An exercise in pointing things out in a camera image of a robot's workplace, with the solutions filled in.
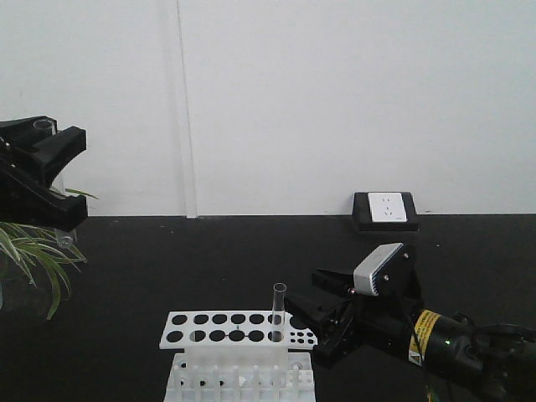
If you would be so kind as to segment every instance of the white plastic rack base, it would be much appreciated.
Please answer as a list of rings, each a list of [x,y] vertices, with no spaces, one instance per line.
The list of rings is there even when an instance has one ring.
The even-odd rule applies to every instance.
[[[271,311],[170,312],[167,319],[160,349],[183,352],[173,358],[164,402],[315,402],[308,351],[317,338],[288,312],[280,342],[271,341]]]

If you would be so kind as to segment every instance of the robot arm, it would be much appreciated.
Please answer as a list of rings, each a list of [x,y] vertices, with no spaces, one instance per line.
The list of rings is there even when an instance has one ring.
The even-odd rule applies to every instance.
[[[483,401],[533,401],[536,332],[504,324],[477,327],[461,314],[450,318],[424,309],[414,264],[410,245],[381,245],[351,272],[313,274],[314,285],[342,298],[335,307],[324,310],[288,296],[286,310],[318,337],[316,362],[330,367],[366,343]]]
[[[56,133],[46,116],[0,121],[0,221],[70,231],[87,217],[85,197],[50,190],[59,172],[85,150],[85,130]]]

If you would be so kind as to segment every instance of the rack hole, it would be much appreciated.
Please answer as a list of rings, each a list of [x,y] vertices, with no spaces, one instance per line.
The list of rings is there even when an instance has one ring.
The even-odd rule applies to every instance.
[[[245,321],[245,315],[244,314],[233,314],[231,316],[231,322],[233,324],[241,324]]]
[[[229,339],[233,342],[239,342],[244,339],[244,336],[245,334],[242,331],[235,330],[231,331],[231,333],[229,334]]]
[[[268,339],[273,340],[275,342],[280,342],[283,340],[283,332],[281,331],[268,332]]]
[[[252,324],[261,324],[264,320],[264,316],[260,314],[253,314],[252,316],[250,316],[250,322]]]
[[[223,324],[227,321],[227,316],[225,314],[216,314],[214,317],[212,317],[212,322],[214,324]]]
[[[181,331],[172,331],[167,336],[166,339],[168,342],[178,342],[183,338],[183,333]]]
[[[171,322],[174,325],[182,325],[188,320],[188,318],[184,314],[178,314],[175,317],[171,319]]]
[[[252,342],[260,342],[262,341],[262,339],[265,337],[265,334],[262,333],[261,331],[251,331],[249,334],[248,334],[248,338],[250,339],[250,341]]]
[[[225,332],[223,331],[212,331],[209,335],[209,338],[215,342],[219,342],[225,338]]]
[[[204,331],[193,331],[192,333],[190,333],[190,340],[194,342],[199,342],[202,341],[205,336],[206,333],[204,333]]]
[[[198,314],[193,318],[193,322],[196,324],[205,324],[209,320],[209,316],[206,314]]]
[[[277,315],[277,314],[276,314],[276,315],[270,314],[270,315],[268,316],[268,322],[269,322],[270,324],[273,323],[273,324],[275,324],[275,325],[279,325],[279,324],[281,324],[281,323],[283,322],[283,317],[280,316],[280,315]]]

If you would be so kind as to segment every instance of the white wall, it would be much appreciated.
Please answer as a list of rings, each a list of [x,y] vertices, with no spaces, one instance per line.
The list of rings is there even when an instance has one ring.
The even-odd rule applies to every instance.
[[[91,214],[536,213],[531,2],[179,3],[187,88],[175,0],[0,0],[0,120],[87,129]]]
[[[186,214],[178,49],[174,0],[0,0],[0,120],[87,130],[64,181],[90,214]]]
[[[180,6],[200,214],[536,213],[532,2]]]

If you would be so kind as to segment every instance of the electrical outlet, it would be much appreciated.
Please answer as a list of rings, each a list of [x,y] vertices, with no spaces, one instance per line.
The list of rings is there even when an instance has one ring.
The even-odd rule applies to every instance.
[[[407,222],[402,193],[368,193],[373,222]]]

